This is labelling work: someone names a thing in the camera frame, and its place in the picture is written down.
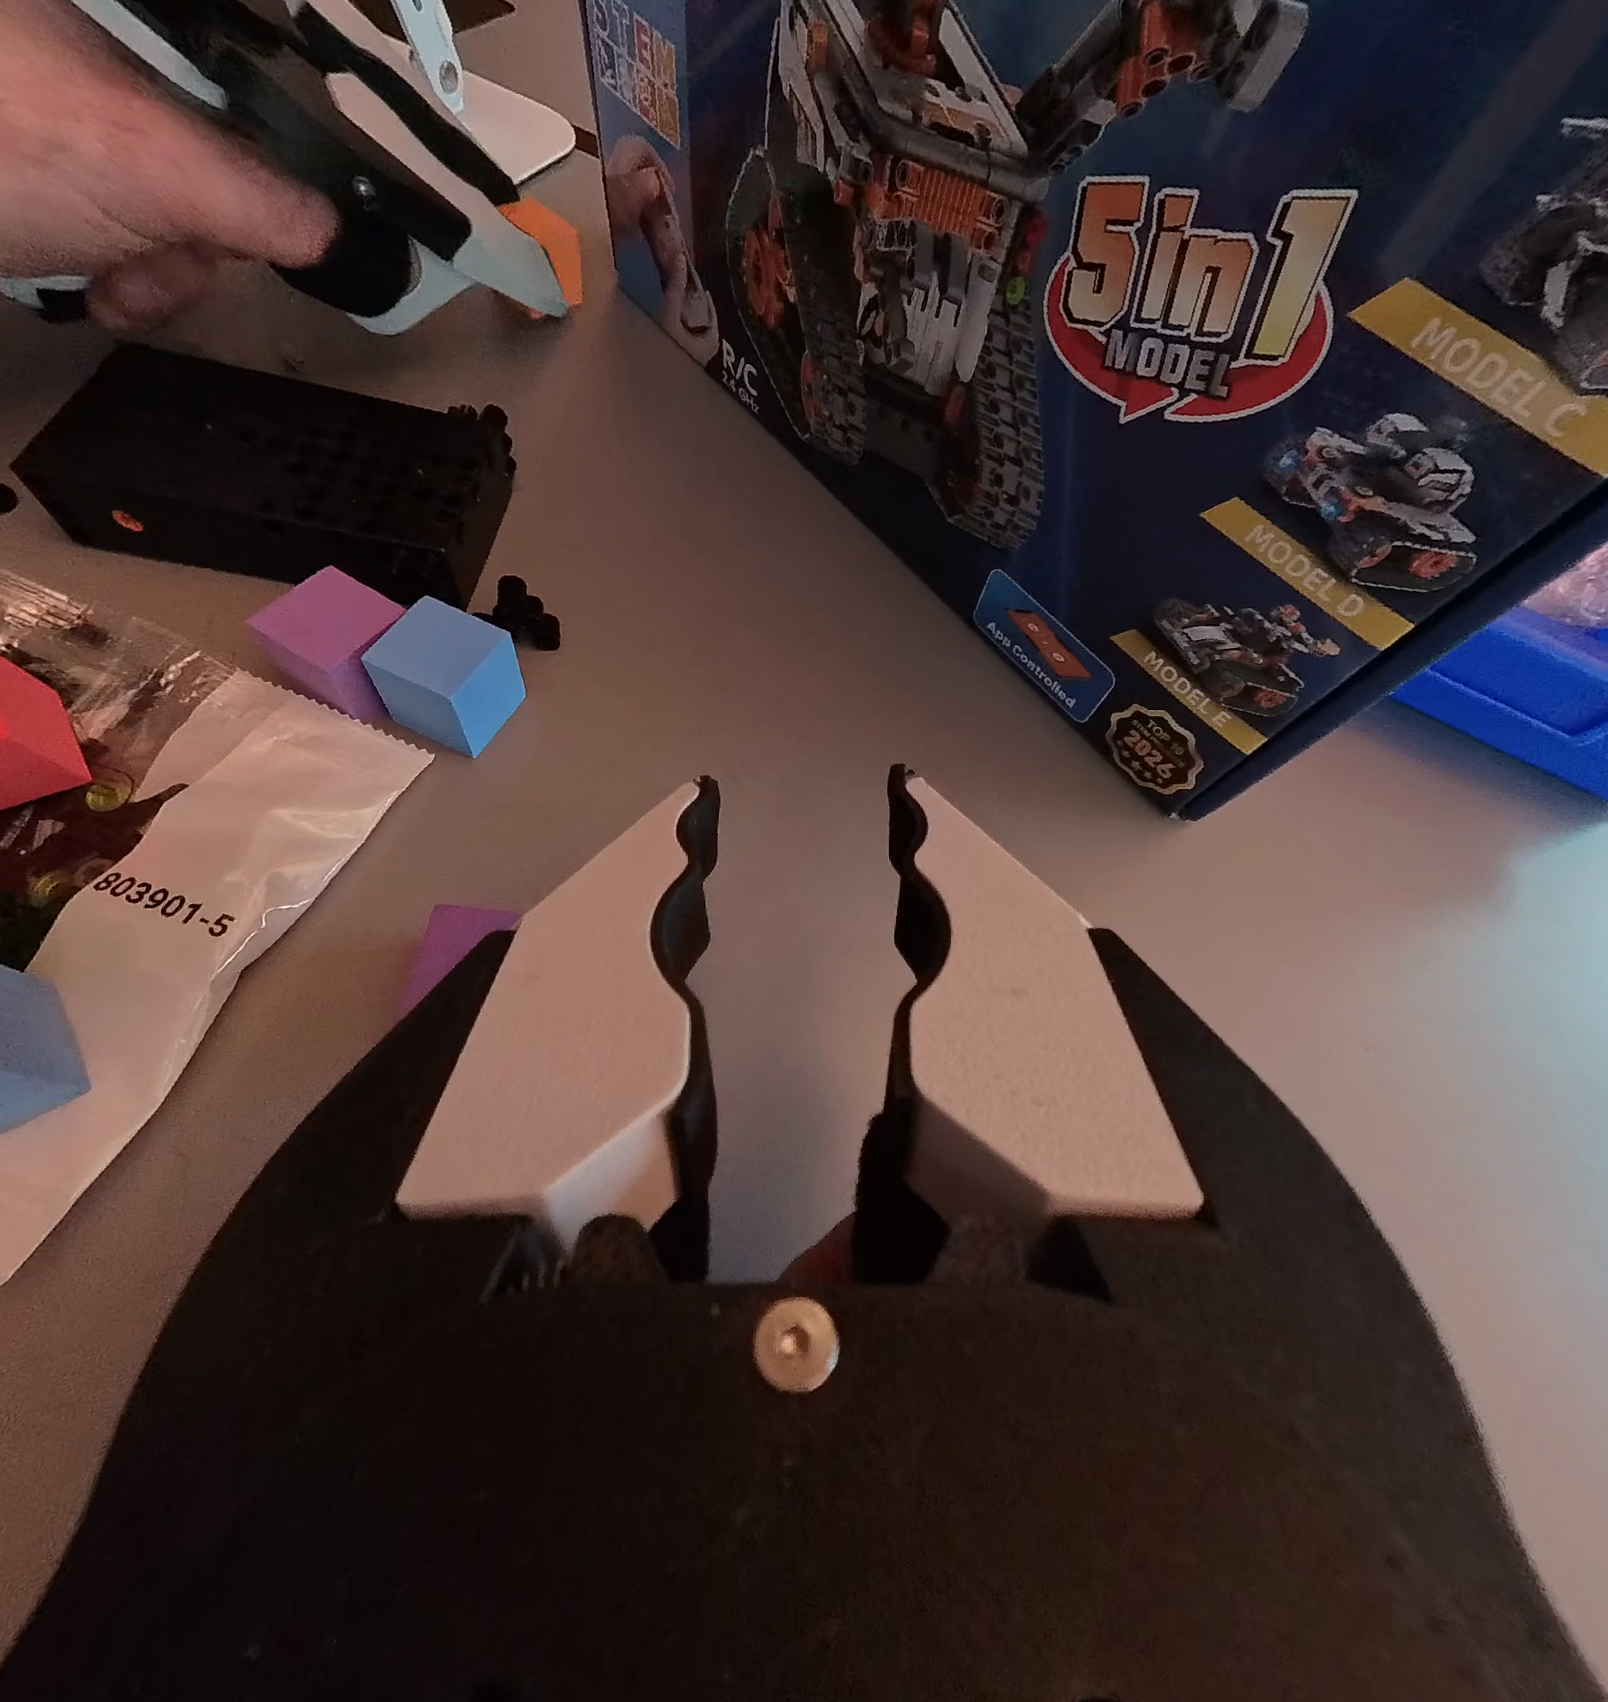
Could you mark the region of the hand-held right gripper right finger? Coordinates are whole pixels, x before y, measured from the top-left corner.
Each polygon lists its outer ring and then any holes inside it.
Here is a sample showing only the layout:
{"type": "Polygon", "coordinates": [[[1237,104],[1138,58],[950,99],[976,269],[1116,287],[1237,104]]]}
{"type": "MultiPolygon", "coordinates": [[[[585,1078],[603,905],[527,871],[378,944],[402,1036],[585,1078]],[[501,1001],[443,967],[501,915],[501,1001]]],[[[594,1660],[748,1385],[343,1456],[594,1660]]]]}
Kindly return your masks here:
{"type": "Polygon", "coordinates": [[[989,1221],[1089,1279],[1080,1221],[1193,1221],[1207,1192],[1089,921],[907,764],[886,776],[911,973],[857,1175],[857,1278],[924,1279],[989,1221]]]}

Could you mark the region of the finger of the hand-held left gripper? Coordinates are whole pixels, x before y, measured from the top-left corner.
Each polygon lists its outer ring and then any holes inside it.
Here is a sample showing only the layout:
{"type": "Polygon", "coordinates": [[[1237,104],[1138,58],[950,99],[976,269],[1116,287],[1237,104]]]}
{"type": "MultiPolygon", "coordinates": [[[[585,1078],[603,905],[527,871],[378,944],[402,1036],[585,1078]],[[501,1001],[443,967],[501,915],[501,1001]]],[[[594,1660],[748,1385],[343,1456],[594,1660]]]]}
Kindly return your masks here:
{"type": "Polygon", "coordinates": [[[332,104],[369,138],[393,145],[409,134],[440,166],[504,210],[519,199],[510,171],[467,127],[467,72],[450,10],[356,10],[409,50],[419,80],[339,19],[338,10],[302,10],[309,58],[332,80],[332,104]]]}
{"type": "Polygon", "coordinates": [[[474,231],[453,254],[450,267],[509,299],[532,317],[567,317],[543,251],[494,210],[476,218],[474,231]]]}

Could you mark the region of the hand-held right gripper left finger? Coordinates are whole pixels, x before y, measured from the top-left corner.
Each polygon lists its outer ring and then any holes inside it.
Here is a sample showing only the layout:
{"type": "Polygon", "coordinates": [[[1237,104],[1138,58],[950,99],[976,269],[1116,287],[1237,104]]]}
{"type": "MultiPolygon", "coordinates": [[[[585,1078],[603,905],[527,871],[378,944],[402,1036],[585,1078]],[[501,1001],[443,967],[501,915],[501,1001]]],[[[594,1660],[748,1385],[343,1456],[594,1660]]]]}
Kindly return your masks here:
{"type": "Polygon", "coordinates": [[[568,1253],[631,1218],[675,1279],[710,1268],[718,1107],[704,1007],[721,786],[675,786],[518,923],[397,1207],[527,1218],[568,1253]]]}

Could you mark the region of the orange foam cube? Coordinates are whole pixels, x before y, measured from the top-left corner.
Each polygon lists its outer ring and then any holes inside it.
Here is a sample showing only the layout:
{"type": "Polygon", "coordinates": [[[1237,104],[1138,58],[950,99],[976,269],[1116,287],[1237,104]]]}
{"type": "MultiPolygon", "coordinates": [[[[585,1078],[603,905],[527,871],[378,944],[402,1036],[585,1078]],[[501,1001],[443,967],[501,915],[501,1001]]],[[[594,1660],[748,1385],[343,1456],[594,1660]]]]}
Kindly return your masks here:
{"type": "Polygon", "coordinates": [[[581,308],[585,299],[581,231],[559,211],[534,196],[504,203],[498,213],[546,259],[565,304],[562,311],[581,308]]]}

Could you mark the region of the purple foam cube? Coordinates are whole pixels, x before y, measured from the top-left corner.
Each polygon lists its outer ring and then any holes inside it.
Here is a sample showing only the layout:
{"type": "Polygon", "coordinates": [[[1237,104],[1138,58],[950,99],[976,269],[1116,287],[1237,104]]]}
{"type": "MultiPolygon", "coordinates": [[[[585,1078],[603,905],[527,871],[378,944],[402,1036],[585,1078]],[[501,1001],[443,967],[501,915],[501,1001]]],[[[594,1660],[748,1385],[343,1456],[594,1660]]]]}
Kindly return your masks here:
{"type": "Polygon", "coordinates": [[[363,656],[404,612],[404,605],[326,566],[245,624],[290,689],[354,721],[381,725],[388,711],[363,656]]]}
{"type": "Polygon", "coordinates": [[[519,913],[510,907],[432,905],[411,956],[397,1016],[406,1016],[478,944],[495,931],[513,931],[518,921],[519,913]]]}

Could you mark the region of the blue foam cube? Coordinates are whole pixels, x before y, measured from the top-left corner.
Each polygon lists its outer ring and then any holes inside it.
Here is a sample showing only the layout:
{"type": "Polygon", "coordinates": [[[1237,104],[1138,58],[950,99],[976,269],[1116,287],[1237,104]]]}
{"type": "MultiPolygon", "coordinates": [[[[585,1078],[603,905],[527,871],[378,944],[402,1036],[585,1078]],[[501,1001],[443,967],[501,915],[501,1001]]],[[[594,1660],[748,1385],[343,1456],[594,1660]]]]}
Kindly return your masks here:
{"type": "Polygon", "coordinates": [[[90,1089],[87,1064],[55,985],[0,964],[0,1136],[90,1089]]]}
{"type": "Polygon", "coordinates": [[[362,656],[391,721],[480,756],[527,696],[513,639],[435,597],[409,606],[362,656]]]}

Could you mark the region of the red foam cube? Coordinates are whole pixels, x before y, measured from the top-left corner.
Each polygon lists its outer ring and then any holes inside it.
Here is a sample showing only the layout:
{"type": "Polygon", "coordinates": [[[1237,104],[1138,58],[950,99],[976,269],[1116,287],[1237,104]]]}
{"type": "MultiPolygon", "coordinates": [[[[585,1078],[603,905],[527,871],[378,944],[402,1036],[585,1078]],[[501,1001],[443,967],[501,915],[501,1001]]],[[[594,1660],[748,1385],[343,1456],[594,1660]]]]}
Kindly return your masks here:
{"type": "Polygon", "coordinates": [[[63,699],[0,656],[0,811],[91,780],[63,699]]]}

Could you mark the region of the person's left hand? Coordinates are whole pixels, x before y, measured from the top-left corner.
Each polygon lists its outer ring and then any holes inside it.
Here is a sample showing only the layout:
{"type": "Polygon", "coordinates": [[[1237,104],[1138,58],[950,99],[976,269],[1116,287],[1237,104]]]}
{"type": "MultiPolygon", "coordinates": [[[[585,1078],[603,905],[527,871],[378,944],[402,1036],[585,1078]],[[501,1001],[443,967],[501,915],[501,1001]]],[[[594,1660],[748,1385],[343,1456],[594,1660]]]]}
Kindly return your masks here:
{"type": "Polygon", "coordinates": [[[335,208],[185,108],[71,5],[0,5],[0,276],[85,276],[109,329],[158,328],[223,262],[312,267],[335,208]]]}

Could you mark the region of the white book stand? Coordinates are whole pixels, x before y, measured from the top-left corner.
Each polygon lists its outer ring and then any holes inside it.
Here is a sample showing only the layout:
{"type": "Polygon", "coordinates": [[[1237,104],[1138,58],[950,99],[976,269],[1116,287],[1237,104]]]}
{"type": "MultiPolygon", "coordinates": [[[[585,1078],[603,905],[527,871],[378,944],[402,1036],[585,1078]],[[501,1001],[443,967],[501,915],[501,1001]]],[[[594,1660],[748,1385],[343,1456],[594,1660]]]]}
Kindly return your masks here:
{"type": "Polygon", "coordinates": [[[557,111],[467,68],[459,40],[516,10],[509,2],[378,2],[378,28],[402,47],[391,58],[428,103],[468,132],[518,182],[576,150],[576,128],[557,111]]]}

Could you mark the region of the black perforated building plate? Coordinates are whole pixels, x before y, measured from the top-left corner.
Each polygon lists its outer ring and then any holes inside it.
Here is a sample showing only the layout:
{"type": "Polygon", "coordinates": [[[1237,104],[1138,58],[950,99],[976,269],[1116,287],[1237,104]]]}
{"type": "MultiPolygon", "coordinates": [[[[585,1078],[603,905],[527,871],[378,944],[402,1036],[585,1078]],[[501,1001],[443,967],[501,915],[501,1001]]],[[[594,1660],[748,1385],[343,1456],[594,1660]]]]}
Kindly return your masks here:
{"type": "Polygon", "coordinates": [[[402,606],[468,605],[516,483],[498,406],[431,411],[141,343],[12,467],[85,546],[280,585],[330,566],[402,606]]]}

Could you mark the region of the black connector cluster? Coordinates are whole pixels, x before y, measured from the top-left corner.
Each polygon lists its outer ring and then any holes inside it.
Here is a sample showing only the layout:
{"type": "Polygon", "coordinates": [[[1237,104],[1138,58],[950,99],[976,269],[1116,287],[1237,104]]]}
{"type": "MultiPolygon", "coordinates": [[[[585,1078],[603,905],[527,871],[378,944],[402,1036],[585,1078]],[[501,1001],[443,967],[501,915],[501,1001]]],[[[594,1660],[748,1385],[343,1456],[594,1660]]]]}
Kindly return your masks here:
{"type": "Polygon", "coordinates": [[[504,572],[495,585],[495,599],[486,612],[518,647],[557,650],[562,644],[559,618],[532,590],[524,577],[504,572]]]}

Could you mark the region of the clear bag of building parts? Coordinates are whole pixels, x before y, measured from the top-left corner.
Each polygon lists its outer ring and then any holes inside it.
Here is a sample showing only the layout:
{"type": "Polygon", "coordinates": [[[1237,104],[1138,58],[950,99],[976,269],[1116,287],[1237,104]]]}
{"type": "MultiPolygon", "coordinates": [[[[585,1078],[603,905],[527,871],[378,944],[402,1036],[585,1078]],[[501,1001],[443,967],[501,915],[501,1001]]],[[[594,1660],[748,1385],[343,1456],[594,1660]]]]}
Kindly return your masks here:
{"type": "Polygon", "coordinates": [[[2,1286],[431,756],[4,568],[0,656],[63,699],[91,771],[0,811],[0,964],[55,985],[91,1080],[0,1136],[2,1286]]]}

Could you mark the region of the bright blue object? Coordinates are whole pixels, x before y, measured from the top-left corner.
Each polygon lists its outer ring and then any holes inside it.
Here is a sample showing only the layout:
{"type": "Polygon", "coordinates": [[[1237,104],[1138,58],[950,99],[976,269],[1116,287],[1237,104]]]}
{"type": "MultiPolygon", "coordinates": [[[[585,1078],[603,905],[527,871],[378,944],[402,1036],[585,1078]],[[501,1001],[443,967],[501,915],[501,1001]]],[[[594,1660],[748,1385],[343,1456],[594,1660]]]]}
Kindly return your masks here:
{"type": "Polygon", "coordinates": [[[1518,605],[1391,696],[1608,802],[1608,630],[1518,605]]]}

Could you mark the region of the blue toy robot box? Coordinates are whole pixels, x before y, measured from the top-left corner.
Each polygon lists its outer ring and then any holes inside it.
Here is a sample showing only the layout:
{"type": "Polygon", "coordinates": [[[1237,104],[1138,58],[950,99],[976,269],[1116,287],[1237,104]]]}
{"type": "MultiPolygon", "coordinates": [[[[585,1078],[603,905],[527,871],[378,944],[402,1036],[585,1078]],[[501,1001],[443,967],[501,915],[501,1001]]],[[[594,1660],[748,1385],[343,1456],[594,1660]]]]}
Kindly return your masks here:
{"type": "Polygon", "coordinates": [[[1608,5],[581,5],[619,280],[1160,809],[1608,542],[1608,5]]]}

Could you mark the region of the purple crinkled bag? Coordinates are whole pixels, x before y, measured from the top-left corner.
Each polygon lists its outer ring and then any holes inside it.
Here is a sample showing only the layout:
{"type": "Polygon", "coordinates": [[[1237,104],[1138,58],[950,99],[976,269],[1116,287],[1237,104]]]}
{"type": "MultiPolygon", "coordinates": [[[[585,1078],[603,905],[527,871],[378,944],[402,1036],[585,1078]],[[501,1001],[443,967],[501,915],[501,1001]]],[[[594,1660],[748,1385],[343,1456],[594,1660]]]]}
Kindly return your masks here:
{"type": "Polygon", "coordinates": [[[1585,633],[1608,630],[1608,542],[1537,589],[1522,606],[1585,633]]]}

